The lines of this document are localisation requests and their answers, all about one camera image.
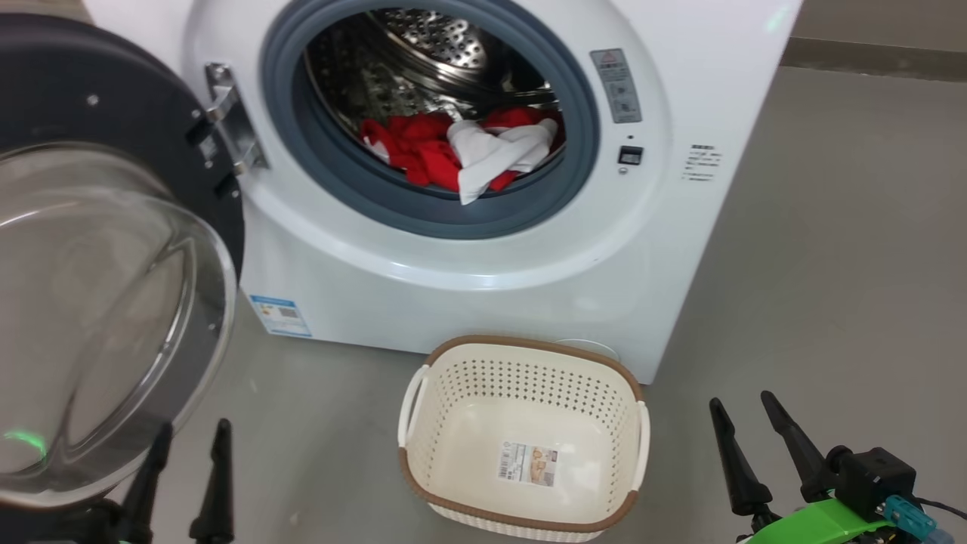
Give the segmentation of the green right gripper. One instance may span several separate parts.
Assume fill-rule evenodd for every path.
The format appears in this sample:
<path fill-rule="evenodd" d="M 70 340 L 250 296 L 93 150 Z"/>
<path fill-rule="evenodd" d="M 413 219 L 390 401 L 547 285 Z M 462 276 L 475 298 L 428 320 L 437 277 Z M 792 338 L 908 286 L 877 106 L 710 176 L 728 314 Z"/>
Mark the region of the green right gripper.
<path fill-rule="evenodd" d="M 771 427 L 784 440 L 801 480 L 800 493 L 811 503 L 784 518 L 771 512 L 773 499 L 767 486 L 759 482 L 736 439 L 728 411 L 718 398 L 710 400 L 712 429 L 718 444 L 731 511 L 752 518 L 752 534 L 740 535 L 738 543 L 898 543 L 895 521 L 899 514 L 892 507 L 911 506 L 904 496 L 890 496 L 874 509 L 873 522 L 853 513 L 838 499 L 830 499 L 833 473 L 825 457 L 795 423 L 781 402 L 770 391 L 760 393 Z"/>

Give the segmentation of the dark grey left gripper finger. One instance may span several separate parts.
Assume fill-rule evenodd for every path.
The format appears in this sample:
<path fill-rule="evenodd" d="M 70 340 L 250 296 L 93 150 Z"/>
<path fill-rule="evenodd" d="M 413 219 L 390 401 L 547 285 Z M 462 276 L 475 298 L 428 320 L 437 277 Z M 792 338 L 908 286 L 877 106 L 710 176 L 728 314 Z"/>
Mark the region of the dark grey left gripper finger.
<path fill-rule="evenodd" d="M 124 517 L 119 522 L 120 543 L 152 543 L 154 539 L 151 524 L 156 492 L 159 476 L 167 465 L 173 436 L 172 423 L 160 426 L 134 482 L 128 488 L 123 502 Z"/>
<path fill-rule="evenodd" d="M 233 429 L 227 418 L 218 420 L 211 448 L 212 469 L 205 496 L 189 537 L 196 543 L 231 543 L 235 540 L 233 493 Z"/>

